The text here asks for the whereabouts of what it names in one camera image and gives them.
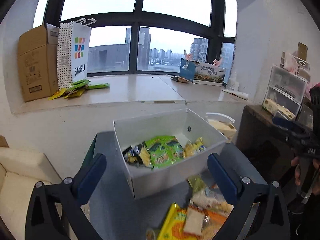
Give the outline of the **person's right hand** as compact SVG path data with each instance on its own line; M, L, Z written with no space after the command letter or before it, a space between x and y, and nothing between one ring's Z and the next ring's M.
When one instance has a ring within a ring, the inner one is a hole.
M316 170L319 169L319 161L317 159L313 159L312 163ZM295 167L295 184L299 186L301 184L299 157L295 157L291 160L291 166Z

